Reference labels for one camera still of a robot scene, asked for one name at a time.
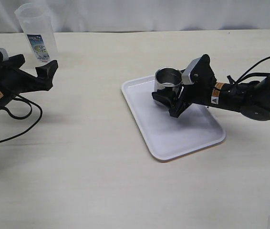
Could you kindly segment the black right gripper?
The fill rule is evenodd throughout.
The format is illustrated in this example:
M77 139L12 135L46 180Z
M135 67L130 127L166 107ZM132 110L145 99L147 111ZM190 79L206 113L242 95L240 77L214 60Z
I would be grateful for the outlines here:
M183 85L178 98L173 91L152 92L152 98L166 108L169 108L171 117L178 118L191 104L208 105L211 92L216 84L216 78L210 66L210 56L203 54L194 70L194 84Z

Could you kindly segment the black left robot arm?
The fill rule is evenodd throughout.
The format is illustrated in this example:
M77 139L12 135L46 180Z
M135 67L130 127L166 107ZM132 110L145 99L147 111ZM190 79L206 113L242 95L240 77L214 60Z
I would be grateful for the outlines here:
M25 64L23 54L8 56L0 48L0 109L21 93L49 91L53 87L53 78L59 67L57 60L36 67L37 76L20 68Z

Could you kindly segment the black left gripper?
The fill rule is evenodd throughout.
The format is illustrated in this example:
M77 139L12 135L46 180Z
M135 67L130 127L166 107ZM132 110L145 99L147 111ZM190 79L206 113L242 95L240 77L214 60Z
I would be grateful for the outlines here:
M20 69L25 63L23 54L14 55L0 62L0 87L19 93L49 91L53 87L53 78L58 69L57 60L36 67L37 77Z

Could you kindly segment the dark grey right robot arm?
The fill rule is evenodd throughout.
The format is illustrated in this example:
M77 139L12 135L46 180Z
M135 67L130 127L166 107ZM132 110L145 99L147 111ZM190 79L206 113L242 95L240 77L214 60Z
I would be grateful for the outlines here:
M270 120L270 71L253 73L247 70L237 80L228 76L228 83L218 82L210 66L210 57L203 54L183 70L162 68L151 93L155 102L178 118L193 104L233 111L257 121Z

